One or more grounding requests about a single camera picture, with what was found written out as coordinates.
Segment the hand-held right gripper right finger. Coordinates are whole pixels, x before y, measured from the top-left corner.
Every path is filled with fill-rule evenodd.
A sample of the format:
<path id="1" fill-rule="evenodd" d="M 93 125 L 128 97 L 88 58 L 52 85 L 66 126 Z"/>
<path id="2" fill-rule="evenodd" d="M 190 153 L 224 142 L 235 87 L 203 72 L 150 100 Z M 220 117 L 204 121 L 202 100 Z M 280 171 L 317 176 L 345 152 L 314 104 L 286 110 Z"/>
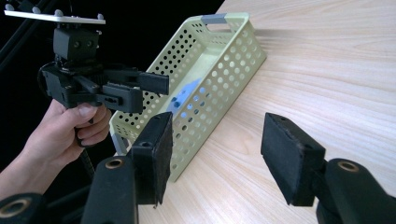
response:
<path id="1" fill-rule="evenodd" d="M 266 113 L 261 154 L 287 204 L 311 206 L 314 172 L 323 166 L 325 148 L 292 120 Z"/>

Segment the pale green perforated plastic basket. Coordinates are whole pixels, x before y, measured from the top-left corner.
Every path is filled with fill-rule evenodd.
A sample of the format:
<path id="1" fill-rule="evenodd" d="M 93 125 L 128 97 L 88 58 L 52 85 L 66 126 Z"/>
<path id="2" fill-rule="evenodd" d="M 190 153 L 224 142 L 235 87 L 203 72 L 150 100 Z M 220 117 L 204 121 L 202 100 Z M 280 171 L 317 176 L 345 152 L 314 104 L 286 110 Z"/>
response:
<path id="1" fill-rule="evenodd" d="M 169 76 L 169 93 L 143 93 L 139 114 L 117 111 L 110 135 L 118 155 L 126 154 L 151 117 L 167 111 L 186 84 L 201 81 L 173 114 L 173 155 L 169 180 L 177 181 L 209 135 L 266 59 L 246 12 L 186 19 L 148 70 Z"/>

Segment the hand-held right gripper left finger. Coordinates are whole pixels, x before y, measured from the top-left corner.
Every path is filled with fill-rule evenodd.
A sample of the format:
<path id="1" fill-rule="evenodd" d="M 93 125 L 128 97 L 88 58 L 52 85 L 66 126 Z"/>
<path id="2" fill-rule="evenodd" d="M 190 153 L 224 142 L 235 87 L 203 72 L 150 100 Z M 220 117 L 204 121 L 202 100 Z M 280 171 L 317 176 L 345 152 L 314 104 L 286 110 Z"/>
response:
<path id="1" fill-rule="evenodd" d="M 173 153 L 173 114 L 152 117 L 132 146 L 138 204 L 163 203 Z"/>

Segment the blue knit glove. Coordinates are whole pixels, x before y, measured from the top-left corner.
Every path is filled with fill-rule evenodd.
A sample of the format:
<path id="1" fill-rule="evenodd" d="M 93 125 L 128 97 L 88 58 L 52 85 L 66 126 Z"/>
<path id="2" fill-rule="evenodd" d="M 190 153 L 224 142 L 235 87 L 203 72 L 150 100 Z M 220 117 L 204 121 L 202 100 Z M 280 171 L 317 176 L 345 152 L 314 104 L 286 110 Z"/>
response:
<path id="1" fill-rule="evenodd" d="M 166 110 L 172 112 L 173 114 L 176 114 L 176 112 L 184 105 L 187 98 L 198 86 L 200 81 L 201 79 L 197 78 L 196 80 L 186 84 L 176 95 L 171 98 Z"/>

